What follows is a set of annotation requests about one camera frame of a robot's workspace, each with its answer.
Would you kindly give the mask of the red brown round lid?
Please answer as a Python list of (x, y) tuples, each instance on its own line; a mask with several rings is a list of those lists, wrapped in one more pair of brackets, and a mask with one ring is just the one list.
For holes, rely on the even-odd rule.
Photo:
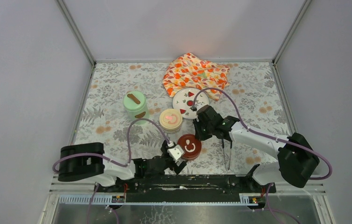
[(194, 160), (199, 157), (202, 149), (202, 143), (196, 139), (195, 135), (193, 134), (185, 134), (182, 135), (177, 144), (181, 146), (184, 151), (182, 158), (184, 160)]

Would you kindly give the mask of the cream lid pink handle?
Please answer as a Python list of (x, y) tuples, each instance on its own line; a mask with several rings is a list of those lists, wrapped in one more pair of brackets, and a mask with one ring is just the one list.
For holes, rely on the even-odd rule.
[(159, 124), (167, 133), (177, 132), (183, 122), (181, 113), (176, 109), (166, 109), (159, 116)]

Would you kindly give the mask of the green container cup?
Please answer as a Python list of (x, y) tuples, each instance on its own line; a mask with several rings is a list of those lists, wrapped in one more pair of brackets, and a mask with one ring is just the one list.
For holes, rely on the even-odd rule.
[(145, 118), (145, 119), (150, 118), (150, 114), (149, 114), (149, 110), (148, 110), (147, 106), (144, 106), (136, 111), (127, 110), (127, 114), (128, 114), (130, 121), (135, 121), (135, 120), (141, 119), (141, 118)]

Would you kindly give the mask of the green lid brown handle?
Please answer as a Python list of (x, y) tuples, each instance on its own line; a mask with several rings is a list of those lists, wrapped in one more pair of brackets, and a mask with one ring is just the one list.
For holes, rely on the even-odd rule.
[(146, 106), (145, 95), (139, 91), (128, 92), (123, 99), (123, 105), (129, 112), (137, 112)]

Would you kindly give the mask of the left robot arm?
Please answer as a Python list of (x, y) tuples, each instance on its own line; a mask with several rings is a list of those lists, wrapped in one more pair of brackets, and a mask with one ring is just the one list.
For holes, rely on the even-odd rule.
[(160, 156), (151, 159), (118, 162), (105, 154), (100, 142), (65, 146), (61, 148), (60, 159), (53, 165), (53, 171), (60, 182), (86, 180), (116, 192), (122, 188), (123, 181), (157, 177), (164, 175), (167, 169), (178, 175), (186, 166), (180, 145), (164, 141), (161, 152)]

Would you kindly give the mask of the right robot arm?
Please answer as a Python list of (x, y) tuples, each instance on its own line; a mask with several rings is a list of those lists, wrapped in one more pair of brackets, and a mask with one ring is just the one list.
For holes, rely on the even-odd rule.
[(222, 117), (209, 105), (201, 107), (196, 115), (193, 125), (198, 140), (205, 141), (215, 136), (230, 143), (246, 144), (276, 159), (276, 162), (259, 164), (249, 171), (245, 185), (251, 192), (281, 181), (304, 188), (319, 165), (318, 156), (312, 153), (301, 134), (271, 136), (260, 129), (248, 127), (239, 118)]

